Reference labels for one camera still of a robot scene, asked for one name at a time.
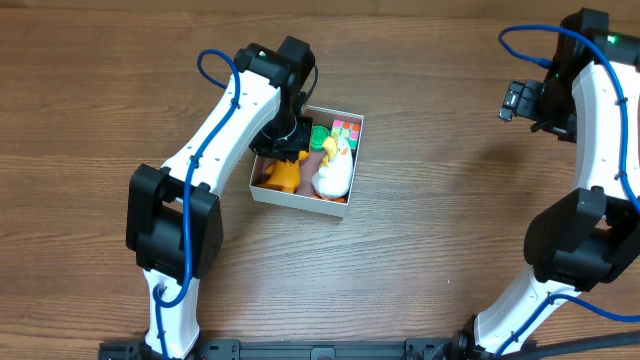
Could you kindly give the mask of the white and yellow duck toy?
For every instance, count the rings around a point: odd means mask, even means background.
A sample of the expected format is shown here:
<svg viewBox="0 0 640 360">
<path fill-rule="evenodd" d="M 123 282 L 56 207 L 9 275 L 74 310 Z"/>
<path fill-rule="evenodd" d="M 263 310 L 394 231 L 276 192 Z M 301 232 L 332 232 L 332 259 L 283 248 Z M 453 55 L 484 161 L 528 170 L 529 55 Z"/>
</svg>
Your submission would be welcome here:
<svg viewBox="0 0 640 360">
<path fill-rule="evenodd" d="M 327 137 L 322 147 L 326 154 L 318 171 L 312 176 L 315 198 L 345 203 L 354 171 L 351 147 L 347 140 L 339 135 Z"/>
</svg>

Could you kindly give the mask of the orange dinosaur toy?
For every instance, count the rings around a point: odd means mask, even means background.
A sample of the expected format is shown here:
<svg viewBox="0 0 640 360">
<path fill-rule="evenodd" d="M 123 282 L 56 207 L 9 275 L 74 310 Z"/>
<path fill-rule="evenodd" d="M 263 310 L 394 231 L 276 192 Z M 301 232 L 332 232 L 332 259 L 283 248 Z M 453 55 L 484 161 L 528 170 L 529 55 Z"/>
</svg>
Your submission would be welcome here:
<svg viewBox="0 0 640 360">
<path fill-rule="evenodd" d="M 300 151 L 299 158 L 294 162 L 275 160 L 265 170 L 267 180 L 258 184 L 258 187 L 294 194 L 301 183 L 300 164 L 309 155 L 309 151 Z"/>
</svg>

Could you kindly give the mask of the green round cap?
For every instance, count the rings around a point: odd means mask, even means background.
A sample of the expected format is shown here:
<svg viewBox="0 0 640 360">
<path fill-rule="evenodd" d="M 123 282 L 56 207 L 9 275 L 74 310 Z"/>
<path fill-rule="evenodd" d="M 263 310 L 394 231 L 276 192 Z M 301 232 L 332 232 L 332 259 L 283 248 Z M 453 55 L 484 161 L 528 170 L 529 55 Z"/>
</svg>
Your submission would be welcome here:
<svg viewBox="0 0 640 360">
<path fill-rule="evenodd" d="M 310 148 L 316 152 L 323 151 L 323 143 L 329 136 L 330 130 L 327 127 L 323 125 L 314 125 L 312 127 Z"/>
</svg>

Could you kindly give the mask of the colourful puzzle cube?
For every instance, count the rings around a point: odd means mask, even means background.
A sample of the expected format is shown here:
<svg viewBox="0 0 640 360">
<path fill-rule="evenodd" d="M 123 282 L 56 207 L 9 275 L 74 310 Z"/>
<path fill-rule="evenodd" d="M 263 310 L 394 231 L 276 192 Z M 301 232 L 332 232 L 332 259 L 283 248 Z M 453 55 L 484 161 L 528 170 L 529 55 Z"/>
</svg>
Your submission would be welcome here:
<svg viewBox="0 0 640 360">
<path fill-rule="evenodd" d="M 332 123 L 331 134 L 344 138 L 350 148 L 355 151 L 361 135 L 361 125 L 355 122 L 335 119 Z"/>
</svg>

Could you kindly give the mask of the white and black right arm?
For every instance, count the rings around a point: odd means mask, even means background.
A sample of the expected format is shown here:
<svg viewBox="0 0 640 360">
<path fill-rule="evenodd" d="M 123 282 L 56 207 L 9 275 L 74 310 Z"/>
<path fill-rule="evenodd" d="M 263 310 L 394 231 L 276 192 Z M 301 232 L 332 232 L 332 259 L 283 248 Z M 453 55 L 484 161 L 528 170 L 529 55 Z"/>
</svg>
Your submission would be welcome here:
<svg viewBox="0 0 640 360">
<path fill-rule="evenodd" d="M 494 304 L 433 353 L 437 359 L 543 359 L 635 345 L 637 332 L 539 346 L 532 333 L 565 303 L 613 282 L 639 254 L 639 41 L 583 8 L 554 27 L 542 81 L 513 82 L 500 118 L 529 119 L 577 147 L 570 192 L 538 214 L 525 266 Z"/>
</svg>

